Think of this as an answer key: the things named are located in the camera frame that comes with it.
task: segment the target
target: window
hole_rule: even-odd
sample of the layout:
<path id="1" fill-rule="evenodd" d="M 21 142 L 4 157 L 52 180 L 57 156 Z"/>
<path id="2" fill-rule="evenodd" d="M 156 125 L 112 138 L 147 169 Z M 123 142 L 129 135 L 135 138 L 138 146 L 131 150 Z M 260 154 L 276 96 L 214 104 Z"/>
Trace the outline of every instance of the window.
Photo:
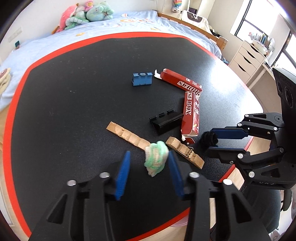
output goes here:
<path id="1" fill-rule="evenodd" d="M 296 74 L 296 38 L 290 32 L 286 43 L 274 61 L 274 66 Z"/>
<path id="2" fill-rule="evenodd" d="M 249 32 L 270 35 L 278 11 L 269 3 L 268 0 L 250 0 L 247 9 L 235 32 L 235 36 L 241 40 L 251 41 Z"/>

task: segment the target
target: white wall socket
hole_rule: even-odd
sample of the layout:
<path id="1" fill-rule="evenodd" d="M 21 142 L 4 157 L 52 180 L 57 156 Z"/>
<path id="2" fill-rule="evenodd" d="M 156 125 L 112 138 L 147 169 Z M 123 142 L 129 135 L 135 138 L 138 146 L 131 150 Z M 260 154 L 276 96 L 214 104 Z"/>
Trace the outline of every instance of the white wall socket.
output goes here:
<path id="1" fill-rule="evenodd" d="M 19 27 L 9 38 L 8 42 L 11 42 L 16 36 L 22 32 L 22 27 Z"/>

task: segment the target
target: light blue bedsheet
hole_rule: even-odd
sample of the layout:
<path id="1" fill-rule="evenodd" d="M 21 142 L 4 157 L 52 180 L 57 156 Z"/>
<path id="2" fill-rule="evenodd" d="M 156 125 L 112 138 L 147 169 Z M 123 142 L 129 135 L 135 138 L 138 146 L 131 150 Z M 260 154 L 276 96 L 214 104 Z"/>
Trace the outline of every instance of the light blue bedsheet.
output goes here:
<path id="1" fill-rule="evenodd" d="M 122 13 L 117 13 L 112 20 L 79 25 L 45 38 L 35 39 L 21 44 L 19 49 L 10 53 L 0 67 L 0 72 L 5 68 L 11 68 L 10 74 L 12 75 L 7 89 L 0 97 L 0 111 L 10 104 L 18 83 L 31 64 L 57 49 L 96 36 L 123 32 L 163 32 L 177 34 L 192 39 L 215 54 L 218 58 L 221 57 L 221 51 L 218 46 L 206 36 L 176 22 L 159 18 L 156 11 L 126 13 L 128 17 L 122 17 Z"/>

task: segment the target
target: red box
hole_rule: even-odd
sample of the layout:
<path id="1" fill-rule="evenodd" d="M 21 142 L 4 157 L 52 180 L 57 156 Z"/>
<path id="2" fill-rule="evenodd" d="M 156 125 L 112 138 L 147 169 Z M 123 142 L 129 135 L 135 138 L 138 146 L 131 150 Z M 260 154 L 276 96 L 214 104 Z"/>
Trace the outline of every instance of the red box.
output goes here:
<path id="1" fill-rule="evenodd" d="M 183 120 L 181 125 L 182 140 L 190 144 L 194 140 L 190 137 L 198 135 L 199 122 L 200 122 L 200 105 L 199 96 L 193 92 L 185 92 Z"/>
<path id="2" fill-rule="evenodd" d="M 173 84 L 174 86 L 177 86 L 185 91 L 193 92 L 198 96 L 200 96 L 200 93 L 202 92 L 202 86 L 200 84 L 169 69 L 164 69 L 161 72 L 160 77 L 162 80 L 169 82 L 170 84 Z"/>

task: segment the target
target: drawer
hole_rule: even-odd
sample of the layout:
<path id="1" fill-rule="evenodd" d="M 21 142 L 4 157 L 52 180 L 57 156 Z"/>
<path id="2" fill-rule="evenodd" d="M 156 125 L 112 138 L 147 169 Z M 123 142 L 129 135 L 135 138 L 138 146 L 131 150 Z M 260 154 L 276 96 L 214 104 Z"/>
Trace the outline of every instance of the drawer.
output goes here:
<path id="1" fill-rule="evenodd" d="M 250 76 L 248 75 L 248 73 L 238 65 L 237 62 L 232 61 L 231 64 L 229 65 L 229 68 L 231 68 L 233 70 L 234 73 L 237 74 L 237 76 L 244 82 L 246 83 L 248 81 L 248 79 L 250 78 Z"/>
<path id="2" fill-rule="evenodd" d="M 246 41 L 243 42 L 242 44 L 243 48 L 247 50 L 251 55 L 255 57 L 260 63 L 264 60 L 264 56 L 259 53 L 257 49 L 255 49 L 254 46 L 251 46 L 249 43 Z"/>
<path id="3" fill-rule="evenodd" d="M 244 56 L 252 65 L 257 69 L 260 65 L 260 62 L 245 48 L 241 47 L 239 53 Z"/>
<path id="4" fill-rule="evenodd" d="M 248 61 L 244 56 L 242 56 L 240 53 L 237 53 L 237 55 L 233 59 L 235 62 L 237 62 L 247 73 L 248 75 L 254 74 L 256 71 L 256 68 L 254 65 L 251 64 L 250 61 Z"/>

